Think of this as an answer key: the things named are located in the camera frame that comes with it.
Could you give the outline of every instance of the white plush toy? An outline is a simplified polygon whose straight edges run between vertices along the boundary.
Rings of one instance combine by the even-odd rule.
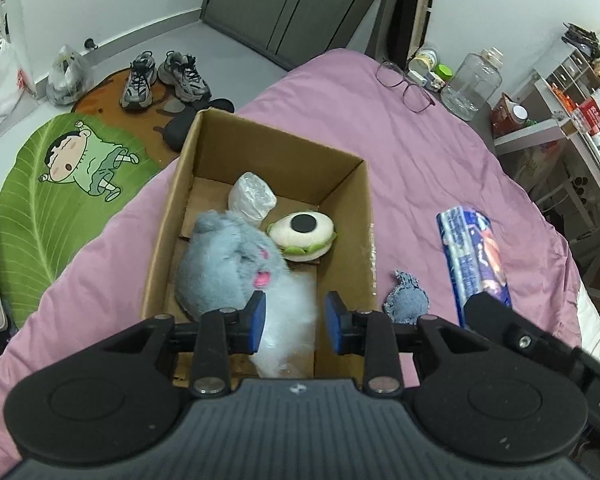
[[[281,218],[267,228],[285,260],[310,262],[330,249],[336,233],[333,221],[316,211],[301,211]]]

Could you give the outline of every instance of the bed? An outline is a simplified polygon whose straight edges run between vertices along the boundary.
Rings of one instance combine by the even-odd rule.
[[[435,217],[449,207],[469,205],[493,223],[514,308],[572,346],[595,347],[600,358],[600,318],[566,241],[504,175],[469,126],[440,104],[412,113],[398,89],[376,81],[377,66],[355,52],[330,51],[238,113],[368,161],[378,304],[395,284],[394,270],[401,269],[417,277],[431,313],[457,320]],[[0,357],[0,474],[18,459],[1,415],[10,388],[138,322],[174,167],[158,174],[78,252]],[[408,356],[403,365],[406,382],[413,383]]]

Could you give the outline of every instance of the purple package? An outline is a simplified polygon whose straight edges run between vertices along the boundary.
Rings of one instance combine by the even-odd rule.
[[[440,213],[436,220],[460,326],[465,327],[464,304],[478,292],[488,292],[510,308],[509,287],[489,219],[458,206]]]

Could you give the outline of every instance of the brown rug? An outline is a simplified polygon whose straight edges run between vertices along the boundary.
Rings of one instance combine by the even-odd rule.
[[[143,144],[147,155],[165,168],[177,158],[162,140],[162,130],[176,114],[164,107],[176,97],[172,87],[166,87],[158,79],[151,87],[154,104],[141,112],[129,112],[120,106],[120,96],[129,76],[129,69],[109,75],[102,83],[80,99],[72,110],[74,113],[89,114],[99,118],[113,128],[122,128],[134,134]]]

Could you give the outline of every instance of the green lid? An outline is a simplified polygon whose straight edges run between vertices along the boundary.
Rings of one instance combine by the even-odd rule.
[[[454,76],[453,70],[447,65],[438,65],[435,69],[435,73],[440,76],[442,81],[449,81]]]

